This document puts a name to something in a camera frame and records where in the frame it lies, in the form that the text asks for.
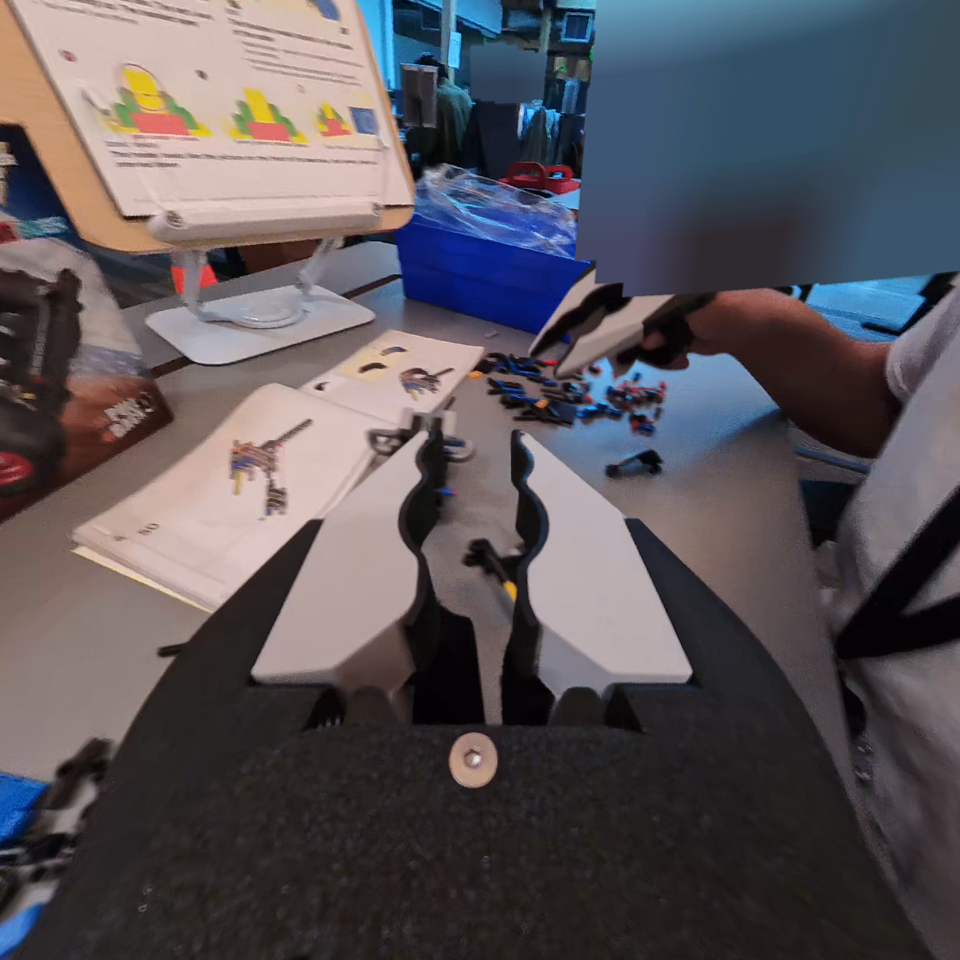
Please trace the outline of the person's right forearm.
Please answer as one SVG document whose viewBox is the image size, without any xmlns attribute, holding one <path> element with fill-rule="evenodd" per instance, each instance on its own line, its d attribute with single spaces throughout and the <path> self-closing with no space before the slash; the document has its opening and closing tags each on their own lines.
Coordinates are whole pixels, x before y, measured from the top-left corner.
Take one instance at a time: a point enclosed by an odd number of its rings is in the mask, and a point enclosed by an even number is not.
<svg viewBox="0 0 960 960">
<path fill-rule="evenodd" d="M 815 441 L 876 458 L 903 408 L 887 379 L 892 344 L 854 339 L 779 291 L 743 295 L 753 318 L 737 354 L 741 365 Z"/>
</svg>

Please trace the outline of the printed instruction sheet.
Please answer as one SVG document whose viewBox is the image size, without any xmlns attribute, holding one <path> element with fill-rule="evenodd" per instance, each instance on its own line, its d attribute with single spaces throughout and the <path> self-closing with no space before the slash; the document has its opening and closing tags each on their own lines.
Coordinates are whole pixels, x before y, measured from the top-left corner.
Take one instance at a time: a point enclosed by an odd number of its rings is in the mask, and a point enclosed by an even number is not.
<svg viewBox="0 0 960 960">
<path fill-rule="evenodd" d="M 8 2 L 119 210 L 413 188 L 355 2 Z"/>
</svg>

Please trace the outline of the pile of small lego pieces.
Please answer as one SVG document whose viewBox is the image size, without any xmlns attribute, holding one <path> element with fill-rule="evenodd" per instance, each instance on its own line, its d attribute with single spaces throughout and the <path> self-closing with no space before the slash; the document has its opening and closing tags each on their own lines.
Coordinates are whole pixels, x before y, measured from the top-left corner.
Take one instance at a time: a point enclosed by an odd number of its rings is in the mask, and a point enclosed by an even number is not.
<svg viewBox="0 0 960 960">
<path fill-rule="evenodd" d="M 639 365 L 616 373 L 602 360 L 559 376 L 559 363 L 511 353 L 489 353 L 467 376 L 482 385 L 518 423 L 571 428 L 601 422 L 626 424 L 650 436 L 664 414 L 667 384 Z"/>
</svg>

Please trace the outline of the black lego piece orange print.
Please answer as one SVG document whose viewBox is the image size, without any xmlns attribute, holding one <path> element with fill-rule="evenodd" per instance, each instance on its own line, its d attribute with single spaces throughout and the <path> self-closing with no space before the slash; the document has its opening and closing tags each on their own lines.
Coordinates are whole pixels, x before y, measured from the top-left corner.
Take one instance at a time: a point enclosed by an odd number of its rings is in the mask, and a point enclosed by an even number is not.
<svg viewBox="0 0 960 960">
<path fill-rule="evenodd" d="M 476 538 L 468 544 L 462 564 L 481 570 L 488 578 L 492 578 L 510 602 L 515 604 L 518 597 L 517 575 L 522 559 L 522 554 L 501 554 L 488 539 Z"/>
</svg>

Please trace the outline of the lego set box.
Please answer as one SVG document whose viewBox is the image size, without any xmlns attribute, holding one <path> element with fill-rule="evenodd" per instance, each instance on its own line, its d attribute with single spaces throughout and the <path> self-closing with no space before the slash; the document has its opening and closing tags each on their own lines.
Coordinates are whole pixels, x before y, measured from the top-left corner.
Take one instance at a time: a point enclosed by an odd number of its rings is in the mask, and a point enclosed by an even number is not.
<svg viewBox="0 0 960 960">
<path fill-rule="evenodd" d="M 173 422 L 21 126 L 1 127 L 1 521 Z"/>
</svg>

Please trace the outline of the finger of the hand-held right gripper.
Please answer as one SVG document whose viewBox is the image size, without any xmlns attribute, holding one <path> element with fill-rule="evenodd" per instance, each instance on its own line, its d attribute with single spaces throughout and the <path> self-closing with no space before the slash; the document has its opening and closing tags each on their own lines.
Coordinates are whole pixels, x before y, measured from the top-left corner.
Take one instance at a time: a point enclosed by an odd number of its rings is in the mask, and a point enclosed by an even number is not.
<svg viewBox="0 0 960 960">
<path fill-rule="evenodd" d="M 599 361 L 607 361 L 616 375 L 625 373 L 636 362 L 627 355 L 642 345 L 652 318 L 678 302 L 677 295 L 634 296 L 616 311 L 595 309 L 569 332 L 569 345 L 555 368 L 557 378 L 572 378 Z"/>
<path fill-rule="evenodd" d="M 528 355 L 540 358 L 560 343 L 577 344 L 624 306 L 623 283 L 600 283 L 596 279 L 596 266 L 589 266 L 562 297 L 534 338 Z"/>
</svg>

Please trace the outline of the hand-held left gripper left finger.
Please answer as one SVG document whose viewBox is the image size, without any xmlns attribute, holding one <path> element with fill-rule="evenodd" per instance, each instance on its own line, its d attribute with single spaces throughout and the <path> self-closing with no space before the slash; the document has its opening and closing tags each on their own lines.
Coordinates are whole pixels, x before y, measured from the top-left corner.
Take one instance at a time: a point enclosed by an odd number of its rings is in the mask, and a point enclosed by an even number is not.
<svg viewBox="0 0 960 960">
<path fill-rule="evenodd" d="M 251 670 L 262 686 L 376 689 L 396 701 L 429 665 L 436 600 L 424 544 L 441 516 L 438 430 L 415 436 L 320 522 Z"/>
</svg>

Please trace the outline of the blue plastic bin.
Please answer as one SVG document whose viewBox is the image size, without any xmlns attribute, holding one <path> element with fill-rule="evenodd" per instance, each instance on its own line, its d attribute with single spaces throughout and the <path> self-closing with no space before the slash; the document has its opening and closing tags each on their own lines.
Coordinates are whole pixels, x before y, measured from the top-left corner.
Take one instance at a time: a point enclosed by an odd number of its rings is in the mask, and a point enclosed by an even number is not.
<svg viewBox="0 0 960 960">
<path fill-rule="evenodd" d="M 530 334 L 541 331 L 590 267 L 419 218 L 394 240 L 406 299 Z"/>
</svg>

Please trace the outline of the person's white shirt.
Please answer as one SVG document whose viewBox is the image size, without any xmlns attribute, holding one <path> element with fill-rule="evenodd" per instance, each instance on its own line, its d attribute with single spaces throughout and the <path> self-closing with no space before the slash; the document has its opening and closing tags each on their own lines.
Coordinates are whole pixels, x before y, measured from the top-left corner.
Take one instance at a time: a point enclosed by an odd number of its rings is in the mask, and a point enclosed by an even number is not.
<svg viewBox="0 0 960 960">
<path fill-rule="evenodd" d="M 892 344 L 902 408 L 832 548 L 824 599 L 865 707 L 859 806 L 895 894 L 938 958 L 958 958 L 958 290 Z"/>
</svg>

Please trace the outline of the clear plastic bag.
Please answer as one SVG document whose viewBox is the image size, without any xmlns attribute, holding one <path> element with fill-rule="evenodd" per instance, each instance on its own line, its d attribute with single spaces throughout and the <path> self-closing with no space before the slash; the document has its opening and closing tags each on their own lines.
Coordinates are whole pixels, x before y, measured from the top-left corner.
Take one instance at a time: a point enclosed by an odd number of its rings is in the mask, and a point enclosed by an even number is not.
<svg viewBox="0 0 960 960">
<path fill-rule="evenodd" d="M 425 169 L 409 226 L 433 227 L 555 257 L 574 258 L 577 221 L 549 198 L 449 164 Z"/>
</svg>

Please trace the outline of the red plastic tote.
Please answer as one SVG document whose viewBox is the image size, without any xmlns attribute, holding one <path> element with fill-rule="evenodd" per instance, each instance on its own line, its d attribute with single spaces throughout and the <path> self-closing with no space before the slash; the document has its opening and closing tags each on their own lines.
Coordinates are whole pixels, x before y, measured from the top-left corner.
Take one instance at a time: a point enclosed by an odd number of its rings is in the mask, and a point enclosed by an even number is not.
<svg viewBox="0 0 960 960">
<path fill-rule="evenodd" d="M 581 189 L 581 180 L 565 164 L 544 165 L 534 161 L 511 163 L 499 183 L 516 189 L 551 196 L 565 196 Z"/>
</svg>

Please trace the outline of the grey black lego assembly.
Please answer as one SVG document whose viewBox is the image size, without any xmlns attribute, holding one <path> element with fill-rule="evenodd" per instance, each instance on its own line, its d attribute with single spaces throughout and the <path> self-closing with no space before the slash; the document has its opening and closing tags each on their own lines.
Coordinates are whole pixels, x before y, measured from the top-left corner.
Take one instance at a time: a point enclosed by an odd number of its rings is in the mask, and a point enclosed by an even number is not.
<svg viewBox="0 0 960 960">
<path fill-rule="evenodd" d="M 454 435 L 456 415 L 451 410 L 436 413 L 404 411 L 399 426 L 389 429 L 376 428 L 367 431 L 367 442 L 372 452 L 389 458 L 399 452 L 420 433 L 436 429 L 442 438 L 443 457 L 451 464 L 463 464 L 474 459 L 475 446 L 470 440 Z"/>
</svg>

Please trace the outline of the person's right hand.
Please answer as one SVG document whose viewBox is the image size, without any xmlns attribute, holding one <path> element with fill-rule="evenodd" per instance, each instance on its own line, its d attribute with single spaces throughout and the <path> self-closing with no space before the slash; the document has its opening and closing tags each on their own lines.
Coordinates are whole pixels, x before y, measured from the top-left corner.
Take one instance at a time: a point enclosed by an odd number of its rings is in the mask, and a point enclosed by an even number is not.
<svg viewBox="0 0 960 960">
<path fill-rule="evenodd" d="M 688 356 L 727 355 L 741 361 L 750 354 L 765 291 L 727 291 L 686 317 L 690 332 Z"/>
</svg>

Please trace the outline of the open lego instruction booklet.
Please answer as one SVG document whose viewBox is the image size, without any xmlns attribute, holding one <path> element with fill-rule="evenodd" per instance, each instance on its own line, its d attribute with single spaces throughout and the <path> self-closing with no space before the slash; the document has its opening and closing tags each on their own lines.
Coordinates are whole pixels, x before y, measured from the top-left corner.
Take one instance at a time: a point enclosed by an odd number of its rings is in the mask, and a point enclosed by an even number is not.
<svg viewBox="0 0 960 960">
<path fill-rule="evenodd" d="M 444 408 L 483 355 L 391 329 L 302 387 L 267 384 L 79 526 L 74 553 L 212 613 L 361 481 L 376 458 L 373 431 Z"/>
</svg>

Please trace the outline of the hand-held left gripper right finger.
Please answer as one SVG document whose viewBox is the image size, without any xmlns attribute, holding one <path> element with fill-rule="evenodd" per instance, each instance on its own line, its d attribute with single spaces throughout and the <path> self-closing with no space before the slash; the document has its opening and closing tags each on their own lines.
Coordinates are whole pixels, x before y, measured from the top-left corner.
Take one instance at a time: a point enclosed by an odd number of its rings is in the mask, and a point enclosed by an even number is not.
<svg viewBox="0 0 960 960">
<path fill-rule="evenodd" d="M 687 684 L 693 668 L 623 513 L 531 434 L 510 435 L 521 544 L 509 681 L 559 700 Z"/>
</svg>

